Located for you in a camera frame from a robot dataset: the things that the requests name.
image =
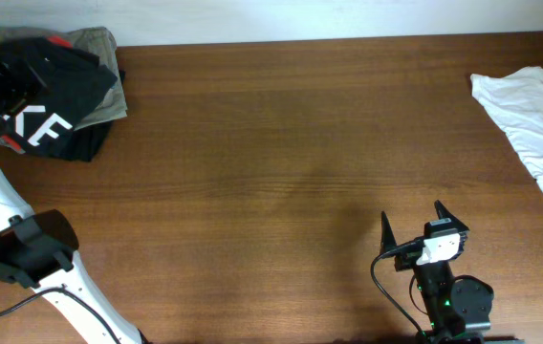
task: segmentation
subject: wooden table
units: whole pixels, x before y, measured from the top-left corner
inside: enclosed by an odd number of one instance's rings
[[[376,289],[380,212],[400,242],[440,199],[470,228],[452,264],[495,289],[490,334],[543,343],[543,195],[470,95],[543,67],[543,32],[119,49],[129,118],[92,163],[0,165],[72,222],[91,276],[156,343],[412,335]],[[411,273],[381,282],[410,305]],[[0,309],[29,295],[0,284]],[[77,343],[44,301],[0,343]]]

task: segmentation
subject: folded clothes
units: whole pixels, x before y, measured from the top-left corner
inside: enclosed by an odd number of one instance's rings
[[[125,80],[125,72],[121,71],[119,74],[120,83],[122,83]],[[101,145],[106,140],[113,124],[113,121],[107,121],[70,133],[61,153],[54,158],[66,161],[91,161],[101,149]]]
[[[99,62],[119,77],[119,66],[115,51],[117,42],[108,29],[89,28],[74,32],[56,32],[28,27],[0,27],[0,43],[31,37],[60,37],[74,48],[99,56]],[[101,104],[74,127],[75,130],[110,120],[127,117],[127,103],[122,85],[117,82],[108,91]]]
[[[99,65],[97,56],[46,38],[0,44],[0,66],[10,71],[23,61],[34,71],[41,91],[20,113],[6,116],[10,131],[0,142],[19,153],[61,157],[73,128],[98,107],[118,78]],[[19,75],[13,76],[18,82]]]

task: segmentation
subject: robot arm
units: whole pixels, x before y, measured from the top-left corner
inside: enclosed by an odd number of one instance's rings
[[[63,289],[105,320],[119,343],[146,343],[117,313],[82,265],[74,231],[56,210],[34,215],[0,170],[0,281],[19,282],[35,293]],[[116,343],[94,315],[66,293],[43,295],[88,343]]]
[[[374,283],[414,324],[419,344],[523,344],[524,341],[518,339],[485,341],[483,332],[491,326],[492,287],[473,276],[452,274],[449,262],[463,253],[469,228],[441,202],[435,203],[435,210],[439,220],[424,225],[424,236],[401,245],[397,245],[388,218],[382,212],[380,255],[371,266]],[[396,271],[413,270],[431,323],[430,331],[423,331],[376,278],[376,263],[387,258],[395,259]]]

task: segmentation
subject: white bracket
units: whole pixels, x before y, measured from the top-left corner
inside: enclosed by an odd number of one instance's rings
[[[458,233],[444,235],[438,238],[424,239],[423,255],[416,265],[424,265],[448,260],[459,252],[461,235]]]

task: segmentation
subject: black t-shirt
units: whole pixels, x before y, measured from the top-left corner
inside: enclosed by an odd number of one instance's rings
[[[7,117],[8,136],[26,153],[60,155],[74,126],[98,107],[117,82],[108,68],[86,54],[45,38],[0,44],[0,63],[10,69],[25,61],[43,84],[24,111]]]

